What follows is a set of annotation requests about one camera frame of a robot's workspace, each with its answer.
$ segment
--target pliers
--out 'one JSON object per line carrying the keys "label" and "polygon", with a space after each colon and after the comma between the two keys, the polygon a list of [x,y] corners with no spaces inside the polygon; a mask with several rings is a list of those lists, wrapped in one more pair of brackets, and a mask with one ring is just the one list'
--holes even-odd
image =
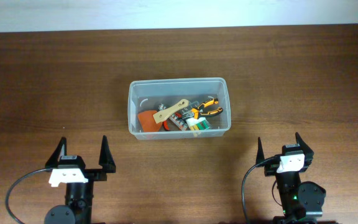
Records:
{"label": "pliers", "polygon": [[207,100],[204,103],[200,104],[197,108],[192,108],[190,111],[184,113],[181,118],[182,119],[188,119],[188,118],[198,119],[201,117],[210,118],[210,117],[219,115],[223,112],[223,108],[221,108],[221,107],[217,108],[216,110],[212,110],[212,111],[208,111],[208,112],[203,111],[203,109],[205,109],[206,107],[209,107],[211,105],[215,105],[218,103],[219,103],[219,101],[217,98]]}

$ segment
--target green object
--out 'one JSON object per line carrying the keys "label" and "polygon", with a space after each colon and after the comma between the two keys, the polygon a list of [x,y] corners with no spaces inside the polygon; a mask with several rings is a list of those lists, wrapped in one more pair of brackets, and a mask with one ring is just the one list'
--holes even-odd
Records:
{"label": "green object", "polygon": [[200,129],[200,130],[204,130],[205,128],[201,125],[201,123],[198,123],[197,124],[197,127]]}
{"label": "green object", "polygon": [[203,126],[205,127],[205,129],[211,129],[211,126],[208,125],[208,121],[204,120],[204,121],[202,122],[202,124],[203,124]]}

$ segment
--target plastic bin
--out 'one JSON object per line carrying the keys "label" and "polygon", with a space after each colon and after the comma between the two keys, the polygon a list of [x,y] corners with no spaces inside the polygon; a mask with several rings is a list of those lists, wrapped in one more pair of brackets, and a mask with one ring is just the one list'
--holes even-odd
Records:
{"label": "plastic bin", "polygon": [[[165,131],[161,128],[159,132],[145,133],[137,119],[137,114],[140,112],[158,111],[160,103],[169,107],[181,99],[187,99],[190,102],[204,102],[209,98],[218,98],[219,104],[210,106],[207,110],[216,109],[218,106],[223,108],[220,115],[208,118],[209,123],[213,126],[209,130],[180,131],[172,129],[172,131]],[[131,134],[139,140],[217,137],[222,136],[230,126],[229,93],[223,78],[144,80],[134,81],[129,87],[128,127]]]}

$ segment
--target wooden table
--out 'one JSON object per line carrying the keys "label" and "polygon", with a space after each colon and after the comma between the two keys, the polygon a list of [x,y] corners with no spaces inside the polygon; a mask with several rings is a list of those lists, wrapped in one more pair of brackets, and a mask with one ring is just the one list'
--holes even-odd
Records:
{"label": "wooden table", "polygon": [[[134,80],[223,77],[231,129],[222,138],[138,141],[128,131]],[[295,142],[315,151],[303,181],[327,190],[322,220],[358,223],[358,25],[0,34],[0,223],[8,187],[44,166],[62,136],[98,167],[108,137],[117,173],[94,187],[93,221],[244,222],[240,187],[255,162]],[[15,214],[43,223],[64,203],[48,174],[17,186]],[[247,179],[251,218],[282,209],[274,178]]]}

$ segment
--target white wall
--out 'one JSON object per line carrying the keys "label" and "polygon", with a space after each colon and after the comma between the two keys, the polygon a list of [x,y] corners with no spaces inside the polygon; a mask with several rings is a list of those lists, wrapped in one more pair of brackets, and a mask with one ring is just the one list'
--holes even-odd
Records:
{"label": "white wall", "polygon": [[0,32],[358,23],[358,0],[0,0]]}

